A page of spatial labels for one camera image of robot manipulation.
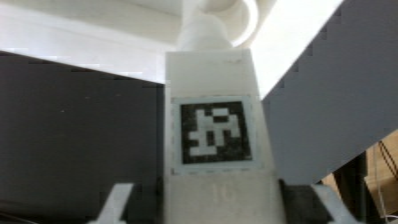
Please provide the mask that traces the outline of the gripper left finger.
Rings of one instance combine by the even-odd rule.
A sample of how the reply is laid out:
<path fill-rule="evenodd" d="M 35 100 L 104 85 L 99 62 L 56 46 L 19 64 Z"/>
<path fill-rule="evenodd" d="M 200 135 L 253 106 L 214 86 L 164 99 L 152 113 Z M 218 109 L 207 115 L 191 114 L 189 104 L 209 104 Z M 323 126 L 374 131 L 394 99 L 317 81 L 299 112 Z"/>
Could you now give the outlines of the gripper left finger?
<path fill-rule="evenodd" d="M 131 190 L 132 183 L 116 183 L 113 185 L 97 218 L 93 221 L 88 221 L 86 224 L 125 224 L 120 217 Z"/>

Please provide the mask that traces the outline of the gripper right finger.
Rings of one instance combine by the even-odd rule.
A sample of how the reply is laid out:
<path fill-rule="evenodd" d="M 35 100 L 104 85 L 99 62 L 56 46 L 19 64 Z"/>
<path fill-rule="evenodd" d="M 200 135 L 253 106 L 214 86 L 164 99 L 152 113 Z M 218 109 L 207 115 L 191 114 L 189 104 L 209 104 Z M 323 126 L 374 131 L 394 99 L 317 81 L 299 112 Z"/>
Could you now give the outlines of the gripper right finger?
<path fill-rule="evenodd" d="M 312 190 L 331 218 L 326 224 L 362 224 L 349 214 L 331 188 L 324 185 L 312 185 Z"/>

